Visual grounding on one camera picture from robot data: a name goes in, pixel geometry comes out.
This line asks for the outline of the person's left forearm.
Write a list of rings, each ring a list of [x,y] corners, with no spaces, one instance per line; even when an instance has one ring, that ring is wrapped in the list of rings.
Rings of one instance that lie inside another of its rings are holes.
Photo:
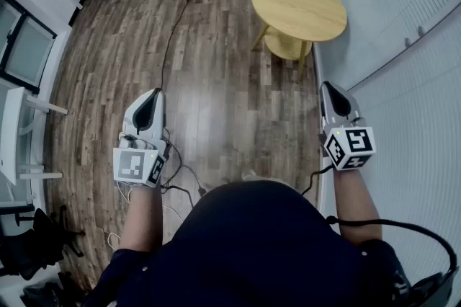
[[[120,248],[154,252],[163,241],[163,208],[160,187],[135,187],[120,237]]]

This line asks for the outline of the black office chair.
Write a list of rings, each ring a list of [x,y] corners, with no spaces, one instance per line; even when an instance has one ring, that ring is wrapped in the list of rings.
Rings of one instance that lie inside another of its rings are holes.
[[[59,263],[66,247],[77,257],[83,257],[76,240],[86,233],[68,229],[66,211],[67,207],[62,205],[59,213],[47,215],[38,208],[30,217],[21,215],[27,212],[26,208],[16,209],[16,224],[31,221],[32,228],[18,235],[6,235],[0,226],[0,277],[20,276],[31,280],[38,270]]]

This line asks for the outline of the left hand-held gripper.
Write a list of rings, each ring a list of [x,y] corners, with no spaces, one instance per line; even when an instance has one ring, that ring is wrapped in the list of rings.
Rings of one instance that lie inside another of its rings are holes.
[[[135,187],[158,186],[169,159],[170,143],[165,139],[150,142],[136,135],[163,136],[165,104],[164,91],[155,88],[142,94],[126,110],[125,133],[119,134],[118,147],[113,148],[115,181]]]

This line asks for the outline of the black pack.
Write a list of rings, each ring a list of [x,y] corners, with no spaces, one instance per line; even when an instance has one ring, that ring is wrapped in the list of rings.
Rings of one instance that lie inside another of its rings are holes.
[[[459,267],[446,274],[437,273],[413,285],[408,297],[397,298],[391,307],[447,307]]]

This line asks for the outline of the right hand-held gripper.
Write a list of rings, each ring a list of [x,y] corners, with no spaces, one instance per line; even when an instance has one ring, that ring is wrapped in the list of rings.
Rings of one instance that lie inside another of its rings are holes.
[[[341,86],[325,81],[321,86],[321,100],[325,115],[321,118],[323,155],[337,171],[362,168],[377,149],[372,127],[364,117],[356,117],[360,116],[356,99]],[[356,118],[332,123],[327,123],[326,119],[351,115]]]

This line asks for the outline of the person's dark shirt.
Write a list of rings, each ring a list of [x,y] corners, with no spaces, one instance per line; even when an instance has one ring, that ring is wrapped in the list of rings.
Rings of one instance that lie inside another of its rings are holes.
[[[84,307],[391,307],[410,289],[386,242],[347,241],[285,184],[235,182],[158,251],[115,252]]]

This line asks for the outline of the person's right forearm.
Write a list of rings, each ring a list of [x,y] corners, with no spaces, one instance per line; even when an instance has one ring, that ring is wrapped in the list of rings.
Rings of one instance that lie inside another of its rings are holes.
[[[359,170],[334,170],[334,192],[337,218],[343,221],[378,220],[379,213]],[[340,234],[354,245],[382,240],[382,226],[339,226]]]

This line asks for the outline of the round wooden side table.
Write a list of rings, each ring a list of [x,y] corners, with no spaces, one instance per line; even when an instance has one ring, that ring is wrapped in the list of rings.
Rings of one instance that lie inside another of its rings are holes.
[[[251,0],[251,3],[264,23],[252,49],[265,42],[277,57],[297,61],[299,79],[313,43],[338,37],[347,25],[341,0]]]

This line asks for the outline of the black-framed window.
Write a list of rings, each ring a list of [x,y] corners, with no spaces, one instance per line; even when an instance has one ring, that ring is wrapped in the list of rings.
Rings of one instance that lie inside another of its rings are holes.
[[[0,79],[40,93],[57,34],[16,0],[0,0]]]

